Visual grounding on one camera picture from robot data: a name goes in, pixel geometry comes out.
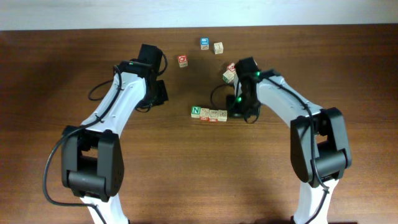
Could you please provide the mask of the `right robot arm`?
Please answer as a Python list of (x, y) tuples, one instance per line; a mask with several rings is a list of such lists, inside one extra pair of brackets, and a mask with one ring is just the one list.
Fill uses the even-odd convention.
[(332, 193), (352, 165), (342, 112), (307, 100), (277, 71), (261, 70), (252, 57), (239, 60), (234, 70), (234, 94), (227, 97), (232, 117), (258, 119), (265, 105), (290, 129), (290, 162), (300, 180), (291, 223), (327, 223)]

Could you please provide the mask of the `red sided picture block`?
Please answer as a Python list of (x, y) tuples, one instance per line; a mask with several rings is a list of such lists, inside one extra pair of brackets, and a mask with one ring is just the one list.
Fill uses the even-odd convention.
[(209, 122), (217, 122), (218, 121), (218, 110), (209, 110)]

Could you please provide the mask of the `plain butterfly wooden block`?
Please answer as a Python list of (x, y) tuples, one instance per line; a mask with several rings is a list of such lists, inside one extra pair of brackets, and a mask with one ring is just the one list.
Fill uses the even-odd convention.
[(226, 122), (228, 119), (228, 111), (227, 110), (218, 110), (218, 121)]

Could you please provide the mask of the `plain picture wooden block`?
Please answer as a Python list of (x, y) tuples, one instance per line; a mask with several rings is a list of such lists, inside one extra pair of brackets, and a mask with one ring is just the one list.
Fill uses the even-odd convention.
[(204, 121), (208, 121), (209, 113), (210, 113), (210, 109), (209, 108), (201, 108), (201, 110), (200, 110), (200, 119), (204, 120)]

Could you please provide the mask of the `red O wooden block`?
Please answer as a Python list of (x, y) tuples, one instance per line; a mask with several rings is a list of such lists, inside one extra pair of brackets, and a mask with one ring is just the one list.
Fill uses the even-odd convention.
[(187, 56), (186, 55), (179, 55), (177, 57), (177, 59), (178, 59), (178, 64), (179, 64), (180, 68), (188, 66), (188, 60), (187, 60)]

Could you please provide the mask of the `red 6 wooden block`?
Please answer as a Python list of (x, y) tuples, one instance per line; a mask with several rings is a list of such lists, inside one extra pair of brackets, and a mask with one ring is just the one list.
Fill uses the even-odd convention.
[(235, 63), (229, 64), (229, 65), (227, 66), (227, 69), (228, 69), (230, 72), (235, 72), (235, 71), (236, 71), (236, 69), (235, 69)]

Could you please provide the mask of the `green N wooden block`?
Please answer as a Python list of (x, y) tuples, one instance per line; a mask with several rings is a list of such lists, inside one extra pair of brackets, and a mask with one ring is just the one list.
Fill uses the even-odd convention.
[(201, 112), (201, 107), (200, 106), (192, 106), (192, 108), (191, 108), (191, 117), (192, 118), (199, 118), (200, 117), (200, 112)]

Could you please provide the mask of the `plain J wooden block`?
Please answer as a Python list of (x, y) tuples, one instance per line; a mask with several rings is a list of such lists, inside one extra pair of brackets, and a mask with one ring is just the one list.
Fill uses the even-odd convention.
[(215, 54), (222, 54), (224, 52), (224, 47), (222, 42), (214, 43), (213, 50)]

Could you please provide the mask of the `blue top wooden block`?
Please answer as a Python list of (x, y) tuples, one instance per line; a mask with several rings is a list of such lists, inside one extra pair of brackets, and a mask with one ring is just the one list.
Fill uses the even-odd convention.
[(210, 40), (207, 37), (202, 37), (200, 39), (200, 48), (202, 50), (208, 50), (210, 48)]

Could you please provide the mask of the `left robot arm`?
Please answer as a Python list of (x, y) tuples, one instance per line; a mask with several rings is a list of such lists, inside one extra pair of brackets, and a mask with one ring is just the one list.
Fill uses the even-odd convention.
[(134, 111), (148, 112), (168, 100), (165, 54), (141, 45), (137, 59), (113, 67), (114, 77), (97, 109), (79, 127), (67, 126), (62, 143), (62, 184), (89, 208), (95, 223), (129, 223), (118, 192), (124, 178), (120, 137)]

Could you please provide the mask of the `green edged picture block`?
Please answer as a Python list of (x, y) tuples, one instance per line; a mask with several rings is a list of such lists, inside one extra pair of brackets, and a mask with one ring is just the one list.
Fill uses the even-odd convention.
[(227, 84), (234, 82), (234, 78), (235, 78), (235, 72), (231, 72), (230, 70), (225, 71), (224, 74), (222, 75), (223, 81)]

